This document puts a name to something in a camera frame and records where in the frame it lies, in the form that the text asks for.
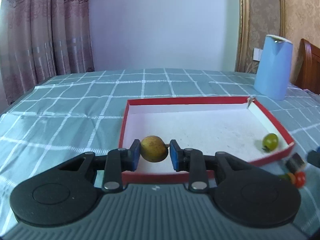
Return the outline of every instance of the kettle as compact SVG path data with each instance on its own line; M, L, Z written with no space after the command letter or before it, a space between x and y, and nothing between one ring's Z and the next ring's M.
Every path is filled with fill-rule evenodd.
M287 91L292 60L292 42L268 34L254 81L254 89L276 100L283 100Z

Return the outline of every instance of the wallpaper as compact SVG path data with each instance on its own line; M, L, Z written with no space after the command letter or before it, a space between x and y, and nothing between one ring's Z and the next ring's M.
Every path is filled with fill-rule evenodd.
M284 0L286 11L286 38L293 43L290 80L298 76L302 61L298 56L302 38L320 47L320 0Z
M252 60L253 48L263 48L267 34L280 33L280 0L250 0L250 31L245 71L256 73L258 61Z

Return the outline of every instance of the light switch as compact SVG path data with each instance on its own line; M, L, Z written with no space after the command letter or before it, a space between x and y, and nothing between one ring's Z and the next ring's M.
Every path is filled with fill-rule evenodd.
M261 54L262 54L262 49L254 48L253 49L252 60L260 61Z

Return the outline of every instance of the patterned curtain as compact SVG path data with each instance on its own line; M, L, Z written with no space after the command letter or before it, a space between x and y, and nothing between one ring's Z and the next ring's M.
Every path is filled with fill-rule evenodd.
M2 0L0 68L11 104L44 79L94 71L88 0Z

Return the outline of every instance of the box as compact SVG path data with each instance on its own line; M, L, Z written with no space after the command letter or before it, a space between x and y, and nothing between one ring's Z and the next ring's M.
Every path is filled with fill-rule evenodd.
M262 139L278 135L276 150L265 153ZM181 97L128 100L119 148L134 139L159 136L166 144L175 139L181 149L194 148L204 155L228 152L256 166L290 154L294 140L281 123L256 99L250 97ZM188 173L176 172L170 155L159 163L140 157L135 172L123 172L124 183L180 183Z

